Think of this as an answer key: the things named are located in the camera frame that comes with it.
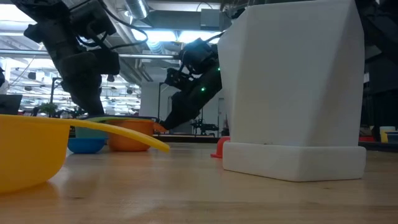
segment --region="wooden table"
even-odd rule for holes
[[[214,144],[69,155],[48,183],[0,195],[0,224],[398,223],[398,154],[363,180],[292,183],[223,170]]]

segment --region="cable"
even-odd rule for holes
[[[86,28],[87,34],[88,34],[88,35],[94,40],[94,42],[95,42],[96,44],[98,44],[102,49],[109,50],[109,47],[106,46],[106,45],[103,43],[103,41],[101,41],[101,39],[99,39],[99,38],[97,37],[97,35],[94,33],[94,31],[91,29],[91,25],[92,25],[92,24],[94,24],[94,22],[91,22],[91,23],[89,23],[89,24],[87,25],[87,28]]]
[[[114,20],[120,22],[121,24],[125,25],[126,27],[132,28],[132,29],[134,29],[134,30],[136,30],[136,31],[138,31],[138,32],[140,32],[140,33],[142,33],[142,34],[145,35],[145,39],[144,39],[144,40],[140,40],[140,41],[137,41],[137,42],[131,43],[131,44],[121,44],[121,45],[117,45],[117,46],[111,47],[111,48],[110,48],[111,50],[118,49],[118,48],[121,48],[121,47],[136,46],[136,45],[144,44],[144,43],[146,43],[146,42],[148,41],[148,35],[147,35],[147,33],[145,33],[145,31],[143,31],[142,29],[140,29],[140,28],[138,28],[138,27],[136,27],[136,26],[134,26],[134,25],[128,24],[127,22],[124,22],[123,20],[119,19],[117,16],[115,16],[114,14],[112,14],[112,12],[106,7],[106,4],[105,4],[103,1],[100,1],[100,3],[101,3],[101,7],[102,7],[102,8],[106,11],[106,13],[108,13],[108,15],[111,16]]]
[[[42,48],[44,47],[43,44],[40,44],[40,47],[38,50],[42,50]],[[24,71],[10,84],[10,86],[13,86],[13,84],[16,82],[18,83],[19,80],[21,79],[21,77],[25,74],[26,70],[29,69],[30,65],[32,64],[32,62],[36,59],[36,55],[33,56],[32,60],[29,62],[29,64],[26,66],[26,68],[24,69]]]
[[[81,3],[79,3],[79,4],[77,4],[77,5],[74,5],[74,6],[72,6],[72,7],[69,9],[69,11],[72,11],[72,10],[76,9],[77,7],[80,7],[80,6],[82,6],[82,5],[86,4],[86,3],[88,3],[89,1],[90,1],[90,0],[86,0],[86,1],[83,1],[83,2],[81,2]]]
[[[225,16],[226,16],[228,19],[232,19],[232,18],[228,15],[227,11],[224,11],[224,14],[225,14]]]
[[[205,1],[202,1],[202,2],[200,2],[199,3],[199,5],[198,5],[198,7],[197,7],[197,10],[196,10],[196,12],[198,11],[198,9],[199,9],[199,6],[202,4],[202,3],[205,3],[206,5],[208,5],[211,9],[213,9],[213,7],[210,5],[210,4],[208,4],[207,2],[205,2]]]
[[[101,38],[101,42],[104,42],[104,40],[105,40],[105,38],[107,38],[107,36],[108,36],[108,33],[106,32],[105,34],[104,34],[104,36]],[[87,46],[87,47],[97,47],[98,46],[98,44],[97,43],[90,43],[90,42],[85,42],[84,40],[82,40],[81,39],[81,37],[79,36],[79,35],[76,35],[76,38],[77,38],[77,40],[80,42],[80,43],[82,43],[83,45],[85,45],[85,46]]]
[[[217,34],[217,35],[215,35],[215,36],[213,36],[213,37],[210,37],[209,39],[205,40],[205,42],[209,43],[210,41],[212,41],[212,40],[214,40],[214,39],[217,39],[217,38],[221,37],[223,34],[224,34],[224,32],[219,33],[219,34]]]

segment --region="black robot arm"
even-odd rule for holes
[[[118,53],[97,37],[116,32],[103,2],[89,0],[68,8],[61,0],[11,1],[37,22],[24,35],[44,44],[61,74],[63,89],[90,115],[103,114],[101,74],[117,75],[120,70]],[[79,44],[80,37],[93,39],[92,46],[101,48],[87,50]]]
[[[380,54],[375,57],[367,55],[370,63],[379,56],[385,56],[398,64],[398,1],[355,0],[361,18],[366,46],[375,45]]]
[[[180,52],[180,70],[169,68],[165,83],[180,91],[172,96],[172,111],[160,124],[165,129],[195,119],[200,110],[222,89],[216,45],[197,39]],[[183,73],[186,67],[189,74]]]

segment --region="blue bowl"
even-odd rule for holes
[[[68,148],[73,153],[93,154],[104,147],[105,140],[105,138],[70,138]]]

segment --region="bowl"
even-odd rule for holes
[[[147,136],[152,136],[154,129],[165,131],[163,127],[151,119],[110,120],[108,123],[122,128],[138,131]],[[109,133],[108,145],[112,151],[122,152],[141,152],[150,148],[150,146],[143,142],[125,138],[113,133]]]
[[[70,138],[68,148],[76,154],[94,154],[105,145],[106,138]]]
[[[65,160],[71,125],[121,134],[169,150],[168,145],[150,136],[108,124],[0,114],[0,194],[53,177]]]
[[[114,120],[114,119],[137,119],[137,118],[156,119],[154,117],[144,117],[144,116],[101,115],[101,116],[89,116],[87,118],[82,118],[82,120],[105,123],[108,120]],[[95,129],[76,127],[76,138],[108,138],[108,134],[104,131],[99,131]]]

